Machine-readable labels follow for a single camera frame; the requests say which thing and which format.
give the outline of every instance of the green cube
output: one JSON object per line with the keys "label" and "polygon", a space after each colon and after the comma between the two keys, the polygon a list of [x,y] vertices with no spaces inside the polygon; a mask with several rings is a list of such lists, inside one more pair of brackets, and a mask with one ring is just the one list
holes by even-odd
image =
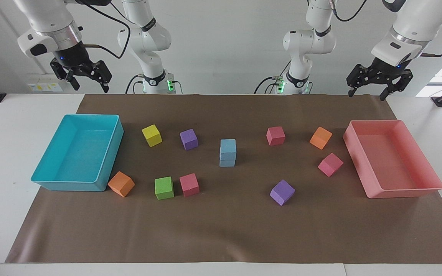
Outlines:
{"label": "green cube", "polygon": [[155,179],[155,194],[158,200],[170,199],[175,196],[171,176]]}

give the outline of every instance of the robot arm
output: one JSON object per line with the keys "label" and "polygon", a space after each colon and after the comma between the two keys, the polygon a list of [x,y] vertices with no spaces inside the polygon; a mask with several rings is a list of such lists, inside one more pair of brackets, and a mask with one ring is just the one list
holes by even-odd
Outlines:
{"label": "robot arm", "polygon": [[[170,48],[172,37],[151,13],[148,0],[122,0],[125,16],[138,27],[131,28],[129,52],[139,61],[144,74],[143,90],[145,93],[170,93],[173,86],[169,74],[156,51]],[[124,46],[127,34],[118,35],[119,45]]]}
{"label": "robot arm", "polygon": [[389,10],[397,12],[397,19],[371,51],[375,56],[371,66],[358,64],[347,77],[350,97],[367,84],[387,85],[380,95],[382,101],[395,91],[403,91],[413,77],[407,65],[420,56],[442,26],[442,0],[382,1]]}
{"label": "robot arm", "polygon": [[284,37],[284,49],[291,55],[291,66],[283,74],[281,94],[303,92],[313,65],[307,54],[328,54],[335,48],[335,36],[330,26],[330,1],[311,0],[306,19],[313,30],[293,30]]}
{"label": "robot arm", "polygon": [[104,92],[112,78],[103,61],[92,62],[83,42],[82,30],[66,9],[67,3],[108,5],[112,0],[14,0],[26,15],[31,29],[18,38],[20,49],[30,57],[52,52],[51,68],[58,79],[79,89],[74,76],[86,76],[97,81]]}

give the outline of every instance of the orange cube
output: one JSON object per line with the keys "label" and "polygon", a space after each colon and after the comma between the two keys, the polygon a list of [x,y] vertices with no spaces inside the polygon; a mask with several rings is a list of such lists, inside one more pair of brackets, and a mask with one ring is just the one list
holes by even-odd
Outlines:
{"label": "orange cube", "polygon": [[132,190],[134,187],[134,182],[130,177],[121,173],[120,171],[112,177],[109,182],[109,187],[112,191],[118,193],[122,197],[126,197],[126,195]]}
{"label": "orange cube", "polygon": [[323,149],[325,145],[328,143],[328,140],[330,140],[330,137],[332,136],[332,132],[322,128],[318,127],[318,129],[315,131],[315,134],[313,135],[312,139],[310,140],[310,144],[314,145],[315,147],[319,149]]}

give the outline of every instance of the yellow cube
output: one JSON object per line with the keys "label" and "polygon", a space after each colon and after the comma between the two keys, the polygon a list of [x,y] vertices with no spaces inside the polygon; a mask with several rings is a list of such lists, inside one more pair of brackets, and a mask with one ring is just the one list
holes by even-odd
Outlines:
{"label": "yellow cube", "polygon": [[142,129],[142,134],[144,134],[144,138],[146,138],[146,142],[149,147],[153,147],[163,142],[161,139],[160,132],[156,128],[156,125],[151,125],[147,128]]}

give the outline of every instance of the green indicator light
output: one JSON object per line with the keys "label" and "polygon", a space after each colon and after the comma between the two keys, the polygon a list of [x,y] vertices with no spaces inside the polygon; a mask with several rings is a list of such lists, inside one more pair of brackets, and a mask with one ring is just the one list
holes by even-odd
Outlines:
{"label": "green indicator light", "polygon": [[282,82],[282,84],[279,84],[279,88],[277,89],[277,92],[282,94],[284,92],[284,85],[286,85],[286,82]]}
{"label": "green indicator light", "polygon": [[168,90],[173,91],[175,87],[172,85],[172,82],[170,80],[167,80],[168,82]]}

